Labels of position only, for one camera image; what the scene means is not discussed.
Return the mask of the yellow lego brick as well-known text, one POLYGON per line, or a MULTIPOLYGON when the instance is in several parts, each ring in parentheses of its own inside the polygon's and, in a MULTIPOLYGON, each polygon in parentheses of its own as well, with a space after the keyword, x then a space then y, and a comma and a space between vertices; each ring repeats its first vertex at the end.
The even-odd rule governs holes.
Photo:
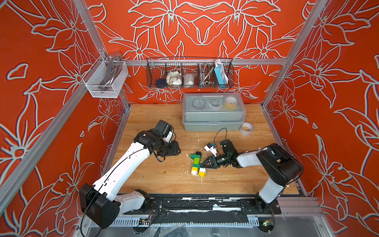
POLYGON ((206 168, 200 168, 198 174, 199 174, 200 177, 205 177, 206 174, 207 174, 206 168))

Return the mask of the white lego brick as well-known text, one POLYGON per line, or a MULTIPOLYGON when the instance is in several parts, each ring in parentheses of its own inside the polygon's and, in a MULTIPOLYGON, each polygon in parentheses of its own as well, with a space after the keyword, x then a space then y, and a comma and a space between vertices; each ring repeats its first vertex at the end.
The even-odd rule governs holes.
POLYGON ((191 174, 192 174, 192 175, 195 175, 195 176, 198 176, 198 175, 199 175, 199 168, 197 168, 197 167, 192 167, 192 169, 191 169, 191 174))

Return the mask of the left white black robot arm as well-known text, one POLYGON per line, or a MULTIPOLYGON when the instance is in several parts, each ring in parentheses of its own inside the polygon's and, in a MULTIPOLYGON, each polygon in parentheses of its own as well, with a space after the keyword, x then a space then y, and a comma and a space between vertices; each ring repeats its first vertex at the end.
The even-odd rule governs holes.
POLYGON ((126 195, 119 191, 136 168, 150 155, 159 162, 181 153, 172 125, 160 120, 155 128, 139 132, 128 150, 92 185, 84 184, 79 192, 83 214, 101 229, 109 227, 121 212, 140 209, 149 195, 136 190, 126 195))

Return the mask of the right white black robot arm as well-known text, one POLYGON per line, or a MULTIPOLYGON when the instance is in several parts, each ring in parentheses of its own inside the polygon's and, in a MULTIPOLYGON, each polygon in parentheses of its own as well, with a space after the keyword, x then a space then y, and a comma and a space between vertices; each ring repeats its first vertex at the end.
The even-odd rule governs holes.
POLYGON ((283 147, 272 143, 264 148, 239 153, 229 139, 220 142, 224 152, 219 154, 214 144, 207 144, 206 151, 212 156, 199 164, 199 174, 205 174, 208 169, 219 169, 224 166, 246 168, 262 166, 269 178, 257 194, 257 203, 265 208, 274 202, 284 191, 285 187, 299 178, 303 173, 303 165, 283 147))

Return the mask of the lime green lego brick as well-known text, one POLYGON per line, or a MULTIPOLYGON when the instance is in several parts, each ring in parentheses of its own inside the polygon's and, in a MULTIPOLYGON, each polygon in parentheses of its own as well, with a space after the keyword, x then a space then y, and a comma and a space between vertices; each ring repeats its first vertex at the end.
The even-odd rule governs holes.
POLYGON ((201 162, 200 158, 194 158, 194 160, 193 160, 193 164, 195 164, 195 165, 199 165, 200 162, 201 162))

